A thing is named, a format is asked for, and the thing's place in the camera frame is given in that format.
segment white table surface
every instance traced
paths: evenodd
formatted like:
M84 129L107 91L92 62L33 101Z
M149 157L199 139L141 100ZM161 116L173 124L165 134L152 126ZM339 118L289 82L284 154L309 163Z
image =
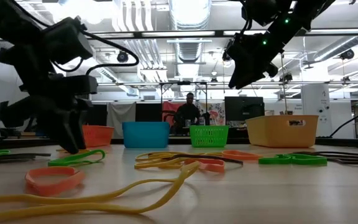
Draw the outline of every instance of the white table surface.
M13 149L12 152L50 152L57 157L58 146ZM104 163L82 166L85 186L64 197L82 197L111 192L137 180L176 178L179 170L135 170L135 156L156 151L124 149L121 145L104 148ZM269 149L248 145L228 145L263 155L299 151ZM191 149L191 146L169 146L170 151L200 152L219 149ZM358 152L356 148L315 146L317 151ZM48 159L0 164L0 195L23 194L24 175L30 169L47 166ZM111 203L146 207L156 202L169 184L140 185ZM11 203L0 210L29 205ZM358 223L358 167L329 162L326 167L226 164L225 174L196 172L166 205L142 215L120 215L85 212L26 218L6 223Z

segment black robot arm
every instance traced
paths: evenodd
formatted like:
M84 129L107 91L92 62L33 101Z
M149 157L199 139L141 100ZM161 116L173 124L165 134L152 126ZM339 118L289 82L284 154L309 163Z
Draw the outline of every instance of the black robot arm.
M271 63L284 46L298 33L311 30L311 21L335 0L239 0L242 17L247 21L242 32L236 33L226 53L236 62L229 88L240 89L265 78L274 77L278 68ZM261 26L273 22L264 34L244 35L252 20Z
M34 21L47 28L41 29ZM29 93L28 97L1 110L5 127L16 127L20 121L35 116L39 128L68 152L75 154L79 149L85 149L82 125L92 104L77 96L95 94L98 83L89 75L64 77L57 74L52 65L93 56L85 30L79 18L68 17L47 25L14 0L0 0L0 38L14 44L10 49L1 49L0 62L15 67L23 82L20 89ZM108 40L100 40L135 58L135 63L123 66L139 63L133 52Z

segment plastic bin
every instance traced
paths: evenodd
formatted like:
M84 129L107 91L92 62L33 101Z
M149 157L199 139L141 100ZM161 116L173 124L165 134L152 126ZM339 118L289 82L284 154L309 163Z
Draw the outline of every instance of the plastic bin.
M114 128L97 125L83 125L82 131L84 132L86 147L99 147L110 145Z
M169 140L168 122L124 122L126 148L165 148Z
M316 141L317 115L261 116L246 120L249 141L266 147L311 147Z
M227 143L229 126L190 126L193 147L224 147Z

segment yellow basket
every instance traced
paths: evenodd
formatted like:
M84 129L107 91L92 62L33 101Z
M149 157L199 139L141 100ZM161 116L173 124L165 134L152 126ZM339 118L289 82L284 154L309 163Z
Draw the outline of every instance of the yellow basket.
M317 115L260 116L246 120L249 141L266 147L311 147L316 141Z

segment person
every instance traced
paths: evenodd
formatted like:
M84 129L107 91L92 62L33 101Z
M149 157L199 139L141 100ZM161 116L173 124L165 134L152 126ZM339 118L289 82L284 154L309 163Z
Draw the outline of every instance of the person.
M180 124L181 127L186 126L186 120L188 119L190 120L191 124L199 123L200 111L193 104L193 101L194 101L194 94L188 93L186 95L186 103L178 108L177 113L173 118L177 123Z

